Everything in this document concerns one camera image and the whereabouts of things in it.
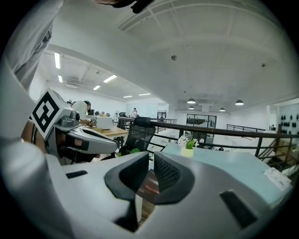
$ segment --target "desk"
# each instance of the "desk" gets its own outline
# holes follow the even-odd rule
[[[127,137],[129,131],[120,129],[118,127],[112,127],[111,129],[105,129],[100,132],[101,134],[109,137],[110,139],[117,139],[118,148],[121,148],[124,143],[124,137]]]
[[[181,147],[173,143],[169,143],[163,150],[163,153],[173,155],[181,155],[180,152]],[[263,172],[270,167],[250,153],[194,148],[194,156],[191,159],[216,166],[228,172],[235,179],[260,195],[270,206],[275,206],[279,203],[283,196],[292,188],[290,186],[284,191],[280,191],[263,174]]]
[[[120,129],[118,127],[112,127],[111,129],[106,129],[101,132],[101,134],[113,139],[117,137],[126,137],[129,131]]]

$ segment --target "potted plant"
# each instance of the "potted plant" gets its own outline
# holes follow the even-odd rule
[[[138,148],[134,148],[130,151],[130,154],[134,154],[134,153],[139,153],[140,150]],[[118,157],[122,157],[121,153],[116,153],[115,154],[115,157],[118,158]]]
[[[181,149],[181,155],[184,157],[193,157],[194,155],[194,150],[193,147],[197,147],[199,143],[197,142],[196,139],[188,139],[185,136],[181,136],[178,139],[178,145],[182,147]]]

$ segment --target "paper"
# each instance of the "paper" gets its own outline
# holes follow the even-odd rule
[[[267,169],[263,174],[266,175],[269,180],[281,191],[284,191],[291,184],[291,180],[275,168]]]

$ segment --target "light blue table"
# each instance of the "light blue table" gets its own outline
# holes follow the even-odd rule
[[[169,143],[163,153],[181,155],[181,147]],[[291,186],[280,191],[263,172],[270,167],[250,153],[235,153],[194,148],[193,160],[216,166],[251,188],[270,206],[275,206]]]

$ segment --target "black mesh chair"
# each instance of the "black mesh chair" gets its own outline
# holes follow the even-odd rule
[[[130,131],[127,141],[123,147],[120,148],[119,153],[122,156],[129,155],[135,148],[140,152],[147,151],[151,139],[156,131],[156,127],[150,123],[150,118],[138,117],[134,120],[134,123],[130,125]],[[107,160],[115,158],[115,154],[102,159]]]

